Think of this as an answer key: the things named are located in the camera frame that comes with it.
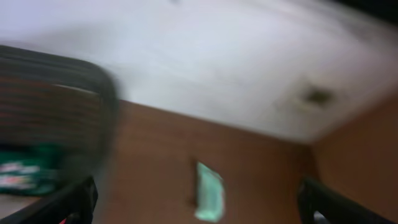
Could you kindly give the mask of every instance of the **green package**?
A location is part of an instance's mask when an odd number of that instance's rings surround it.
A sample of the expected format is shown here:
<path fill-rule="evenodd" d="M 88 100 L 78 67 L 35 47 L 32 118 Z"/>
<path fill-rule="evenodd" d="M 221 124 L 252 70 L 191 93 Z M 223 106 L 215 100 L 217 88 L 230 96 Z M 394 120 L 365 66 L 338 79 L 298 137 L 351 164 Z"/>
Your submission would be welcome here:
<path fill-rule="evenodd" d="M 199 220 L 218 222 L 224 214 L 223 179 L 202 163 L 197 165 L 198 208 L 195 216 Z"/>
<path fill-rule="evenodd" d="M 51 144 L 0 151 L 0 193 L 39 196 L 53 192 L 62 154 Z"/>

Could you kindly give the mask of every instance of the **green paper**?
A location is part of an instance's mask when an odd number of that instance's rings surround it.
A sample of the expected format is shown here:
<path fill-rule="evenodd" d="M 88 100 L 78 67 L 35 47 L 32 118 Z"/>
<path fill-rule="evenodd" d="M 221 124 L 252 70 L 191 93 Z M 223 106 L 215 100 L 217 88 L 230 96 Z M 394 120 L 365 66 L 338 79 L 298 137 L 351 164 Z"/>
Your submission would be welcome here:
<path fill-rule="evenodd" d="M 224 214 L 223 179 L 202 163 L 197 165 L 198 208 L 195 216 L 199 220 L 218 222 Z"/>

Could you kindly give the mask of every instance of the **wood paneling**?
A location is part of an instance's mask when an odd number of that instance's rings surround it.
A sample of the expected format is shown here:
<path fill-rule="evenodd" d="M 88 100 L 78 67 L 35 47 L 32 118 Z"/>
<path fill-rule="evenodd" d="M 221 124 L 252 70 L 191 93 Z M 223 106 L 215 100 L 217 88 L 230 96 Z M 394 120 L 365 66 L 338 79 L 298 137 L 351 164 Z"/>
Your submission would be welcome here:
<path fill-rule="evenodd" d="M 398 97 L 336 130 L 313 151 L 323 183 L 398 222 Z"/>
<path fill-rule="evenodd" d="M 220 223 L 300 223 L 299 180 L 315 173 L 308 148 L 127 102 L 121 111 L 106 223 L 202 223 L 195 161 L 224 178 Z"/>

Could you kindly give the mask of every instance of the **brown wall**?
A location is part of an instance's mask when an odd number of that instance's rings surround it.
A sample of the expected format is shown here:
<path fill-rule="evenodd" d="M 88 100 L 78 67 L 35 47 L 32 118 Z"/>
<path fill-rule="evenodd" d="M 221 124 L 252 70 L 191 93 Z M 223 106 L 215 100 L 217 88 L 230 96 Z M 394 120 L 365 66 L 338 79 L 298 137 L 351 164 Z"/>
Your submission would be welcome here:
<path fill-rule="evenodd" d="M 107 223 L 203 223 L 194 160 L 224 178 L 221 224 L 300 223 L 299 180 L 315 172 L 307 147 L 132 103 L 122 112 Z"/>
<path fill-rule="evenodd" d="M 398 222 L 398 97 L 315 144 L 323 183 Z"/>

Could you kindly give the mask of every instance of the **white ceiling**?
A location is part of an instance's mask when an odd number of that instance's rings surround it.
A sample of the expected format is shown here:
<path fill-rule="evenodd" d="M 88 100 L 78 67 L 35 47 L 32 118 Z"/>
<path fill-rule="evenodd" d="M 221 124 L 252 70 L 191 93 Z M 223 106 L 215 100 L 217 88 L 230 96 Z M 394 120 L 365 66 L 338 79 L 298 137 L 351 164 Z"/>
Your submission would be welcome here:
<path fill-rule="evenodd" d="M 288 1 L 5 0 L 0 43 L 97 63 L 121 98 L 310 142 L 398 83 L 394 33 Z M 290 103 L 306 83 L 326 111 Z"/>

